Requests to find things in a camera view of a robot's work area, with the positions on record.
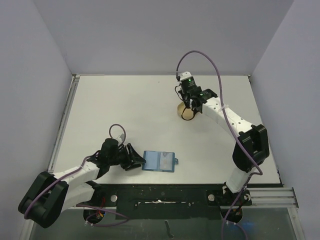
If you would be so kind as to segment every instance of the silver bolt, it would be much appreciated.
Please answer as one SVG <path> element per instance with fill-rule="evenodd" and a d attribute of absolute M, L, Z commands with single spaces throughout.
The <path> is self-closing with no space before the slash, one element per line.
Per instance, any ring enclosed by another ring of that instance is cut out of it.
<path fill-rule="evenodd" d="M 112 195 L 112 196 L 110 197 L 110 200 L 111 200 L 111 202 L 115 203 L 115 202 L 118 200 L 117 195 Z"/>
<path fill-rule="evenodd" d="M 215 195 L 210 194 L 210 195 L 208 196 L 208 199 L 209 199 L 210 202 L 213 202 L 213 201 L 215 200 Z"/>

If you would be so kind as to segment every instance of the table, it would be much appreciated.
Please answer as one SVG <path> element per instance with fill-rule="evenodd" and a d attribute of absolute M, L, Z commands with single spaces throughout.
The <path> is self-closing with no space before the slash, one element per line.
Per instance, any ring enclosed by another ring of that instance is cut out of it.
<path fill-rule="evenodd" d="M 225 103 L 245 120 L 261 124 L 248 77 L 221 78 Z M 202 89 L 219 93 L 216 76 L 194 79 Z M 205 115 L 197 114 L 191 121 L 177 115 L 181 101 L 174 91 L 173 75 L 81 75 L 74 84 L 52 158 L 54 172 L 75 167 L 101 149 L 109 126 L 118 123 L 126 129 L 126 143 L 141 156 L 144 151 L 174 152 L 179 164 L 173 173 L 112 166 L 97 183 L 222 184 L 229 178 L 235 167 L 234 140 Z M 112 130 L 115 136 L 120 133 L 120 128 Z M 250 183 L 280 183 L 272 152 L 261 169 L 263 176 L 252 177 Z"/>

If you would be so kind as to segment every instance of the wall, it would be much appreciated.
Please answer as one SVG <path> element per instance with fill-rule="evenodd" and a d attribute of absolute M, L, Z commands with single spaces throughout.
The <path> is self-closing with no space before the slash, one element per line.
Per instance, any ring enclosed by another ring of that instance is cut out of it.
<path fill-rule="evenodd" d="M 72 73 L 172 74 L 190 50 L 251 74 L 293 0 L 33 0 Z M 211 74 L 190 56 L 181 70 Z"/>
<path fill-rule="evenodd" d="M 0 1 L 0 239 L 19 238 L 20 200 L 48 167 L 71 73 L 31 0 Z"/>
<path fill-rule="evenodd" d="M 319 239 L 320 1 L 296 0 L 253 72 L 252 87 L 306 239 Z"/>

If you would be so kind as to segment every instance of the white tabletop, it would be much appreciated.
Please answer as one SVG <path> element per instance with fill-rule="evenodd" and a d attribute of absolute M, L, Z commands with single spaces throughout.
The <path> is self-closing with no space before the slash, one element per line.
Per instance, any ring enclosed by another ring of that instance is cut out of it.
<path fill-rule="evenodd" d="M 216 76 L 195 76 L 202 89 L 219 94 Z M 124 171 L 119 165 L 97 179 L 101 184 L 222 184 L 235 164 L 235 142 L 205 115 L 184 121 L 177 115 L 181 102 L 171 75 L 83 75 L 79 79 L 54 171 L 75 167 L 87 155 L 101 149 L 109 126 L 118 123 L 127 132 L 126 143 L 143 156 L 144 151 L 174 152 L 179 164 L 174 172 Z M 224 102 L 247 121 L 261 124 L 247 76 L 222 76 Z M 114 128 L 112 134 L 121 130 Z M 263 176 L 251 183 L 280 183 L 270 156 L 261 165 Z"/>

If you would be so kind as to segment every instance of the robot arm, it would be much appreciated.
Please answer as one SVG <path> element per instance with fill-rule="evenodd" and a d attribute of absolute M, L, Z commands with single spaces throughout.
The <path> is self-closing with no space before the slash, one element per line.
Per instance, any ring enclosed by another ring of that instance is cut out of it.
<path fill-rule="evenodd" d="M 43 228 L 51 226 L 64 210 L 79 203 L 101 198 L 96 180 L 106 174 L 110 166 L 120 165 L 124 170 L 138 168 L 146 161 L 138 155 L 130 143 L 119 144 L 114 138 L 107 138 L 101 150 L 88 157 L 81 169 L 54 184 L 48 191 L 32 203 L 38 195 L 61 177 L 68 175 L 79 167 L 50 174 L 40 173 L 19 204 L 18 210 Z"/>
<path fill-rule="evenodd" d="M 263 125 L 255 126 L 237 115 L 227 105 L 221 106 L 218 95 L 211 89 L 202 90 L 200 86 L 197 86 L 190 72 L 180 74 L 179 81 L 181 89 L 178 93 L 181 95 L 186 108 L 192 109 L 194 114 L 200 112 L 210 117 L 228 134 L 233 136 L 222 111 L 225 108 L 227 118 L 240 143 L 258 165 L 264 162 L 270 152 L 267 130 Z M 237 143 L 234 147 L 232 159 L 236 168 L 226 182 L 226 186 L 232 193 L 237 193 L 255 168 Z"/>

